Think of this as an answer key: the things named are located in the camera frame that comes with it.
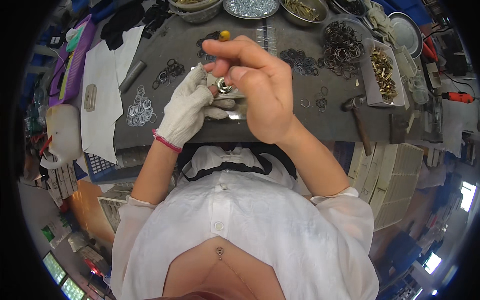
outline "purple basket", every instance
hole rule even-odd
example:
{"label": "purple basket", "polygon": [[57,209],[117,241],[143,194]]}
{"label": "purple basket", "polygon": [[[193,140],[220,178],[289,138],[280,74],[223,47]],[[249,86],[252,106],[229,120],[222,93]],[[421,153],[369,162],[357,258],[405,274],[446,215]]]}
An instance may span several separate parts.
{"label": "purple basket", "polygon": [[[48,106],[54,106],[60,103],[63,103],[65,100],[71,99],[78,95],[80,90],[80,83],[82,82],[82,75],[84,73],[84,65],[85,65],[85,56],[87,51],[90,50],[90,45],[92,44],[93,37],[95,35],[95,24],[91,20],[92,15],[88,15],[85,19],[83,19],[76,27],[78,28],[82,24],[85,24],[84,30],[82,31],[82,36],[80,37],[77,48],[73,53],[73,57],[71,58],[72,63],[70,64],[70,70],[68,72],[68,76],[66,79],[67,83],[65,86],[65,94],[63,98],[59,99],[60,89],[57,88],[59,85],[60,78],[63,78],[62,74],[65,73],[66,65],[64,65],[62,60],[57,61],[57,66],[55,67],[54,74],[57,74],[50,85],[50,96],[48,100]],[[63,60],[66,60],[69,53],[66,51],[67,43],[63,45],[60,49],[59,55]]]}

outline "hammer handle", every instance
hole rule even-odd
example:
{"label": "hammer handle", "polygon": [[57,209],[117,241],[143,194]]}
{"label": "hammer handle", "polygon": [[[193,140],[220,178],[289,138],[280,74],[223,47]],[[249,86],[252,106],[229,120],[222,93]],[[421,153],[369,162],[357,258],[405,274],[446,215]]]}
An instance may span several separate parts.
{"label": "hammer handle", "polygon": [[363,121],[360,117],[360,111],[358,108],[353,108],[353,115],[355,116],[355,122],[357,123],[357,129],[360,135],[360,139],[363,142],[363,149],[365,150],[365,155],[372,155],[372,148],[370,147],[370,139],[365,131],[365,126],[363,126]]}

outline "black wire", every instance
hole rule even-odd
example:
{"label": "black wire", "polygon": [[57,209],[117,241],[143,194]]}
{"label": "black wire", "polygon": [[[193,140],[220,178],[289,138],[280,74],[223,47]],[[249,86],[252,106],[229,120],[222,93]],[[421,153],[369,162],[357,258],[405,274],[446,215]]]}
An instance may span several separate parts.
{"label": "black wire", "polygon": [[60,93],[60,91],[58,91],[58,92],[54,93],[53,95],[50,95],[50,88],[51,88],[51,85],[52,85],[52,81],[55,79],[55,77],[58,75],[58,73],[63,70],[63,67],[65,67],[65,64],[68,62],[68,60],[69,60],[69,59],[68,59],[68,57],[67,57],[67,58],[63,61],[63,64],[62,64],[62,66],[60,67],[60,69],[58,69],[58,71],[55,73],[55,75],[53,75],[52,80],[50,81],[50,84],[48,85],[48,88],[47,88],[47,93],[48,93],[48,96],[49,96],[49,97],[56,96],[56,95],[58,95],[58,94]]}
{"label": "black wire", "polygon": [[447,76],[452,82],[456,82],[458,84],[465,84],[465,85],[468,85],[471,89],[472,89],[472,92],[473,92],[473,98],[476,99],[477,96],[475,95],[475,90],[473,89],[473,87],[471,85],[469,85],[468,83],[466,82],[460,82],[460,81],[456,81],[456,80],[453,80],[450,76],[448,76],[445,72],[442,72],[443,75]]}
{"label": "black wire", "polygon": [[434,32],[430,33],[429,35],[427,35],[426,37],[424,37],[423,40],[426,40],[429,36],[431,36],[434,33],[445,32],[447,30],[450,30],[450,28],[434,31]]}
{"label": "black wire", "polygon": [[48,191],[48,189],[46,189],[46,188],[44,188],[44,187],[42,187],[42,186],[39,186],[39,185],[30,185],[30,184],[26,184],[25,182],[24,182],[24,185],[31,186],[32,188],[41,188],[41,189],[43,189],[43,190],[45,190],[45,191]]}

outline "white shirt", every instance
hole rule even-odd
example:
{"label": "white shirt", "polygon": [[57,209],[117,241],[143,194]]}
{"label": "white shirt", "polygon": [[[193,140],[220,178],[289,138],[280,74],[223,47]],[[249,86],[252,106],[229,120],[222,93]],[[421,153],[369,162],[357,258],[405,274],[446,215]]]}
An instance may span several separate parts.
{"label": "white shirt", "polygon": [[[229,161],[252,155],[235,150],[216,155],[213,149],[201,149],[192,168],[203,168],[197,159],[205,159],[206,153],[207,166],[219,156]],[[314,205],[292,190],[294,180],[290,176],[287,182],[276,158],[263,156],[272,162],[273,177],[284,179],[284,185],[258,173],[221,171],[181,184],[156,208],[129,198],[119,209],[121,222],[112,251],[115,297],[161,297],[170,263],[221,236],[272,266],[287,300],[375,299],[379,284],[368,258],[373,235],[369,205],[353,188],[332,197],[313,197]],[[249,159],[250,165],[256,164]]]}

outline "hammer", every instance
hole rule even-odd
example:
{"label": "hammer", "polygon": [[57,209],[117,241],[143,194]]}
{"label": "hammer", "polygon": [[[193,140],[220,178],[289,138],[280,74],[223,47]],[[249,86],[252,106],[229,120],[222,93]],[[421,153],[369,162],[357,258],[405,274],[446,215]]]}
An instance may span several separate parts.
{"label": "hammer", "polygon": [[355,122],[357,124],[357,129],[360,135],[360,139],[363,143],[363,149],[365,150],[365,155],[370,156],[372,154],[372,148],[370,147],[370,139],[368,138],[367,132],[365,131],[365,126],[360,117],[359,107],[362,105],[367,98],[365,95],[355,96],[342,104],[343,111],[353,110],[353,115],[355,116]]}

